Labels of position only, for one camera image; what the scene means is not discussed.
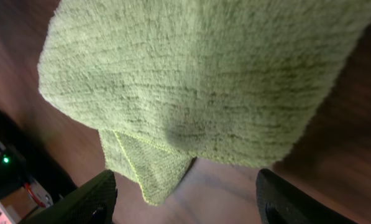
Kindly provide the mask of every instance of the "towel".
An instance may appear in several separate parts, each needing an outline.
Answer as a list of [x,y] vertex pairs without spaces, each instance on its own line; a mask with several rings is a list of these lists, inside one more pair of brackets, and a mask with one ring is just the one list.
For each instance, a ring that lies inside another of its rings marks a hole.
[[158,205],[195,157],[288,154],[370,22],[371,0],[62,0],[39,90]]

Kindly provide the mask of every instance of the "light green towel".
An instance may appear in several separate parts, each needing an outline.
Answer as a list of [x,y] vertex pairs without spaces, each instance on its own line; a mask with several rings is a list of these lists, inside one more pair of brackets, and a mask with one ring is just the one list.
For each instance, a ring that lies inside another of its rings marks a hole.
[[194,157],[283,158],[370,21],[371,0],[62,0],[40,92],[159,204]]

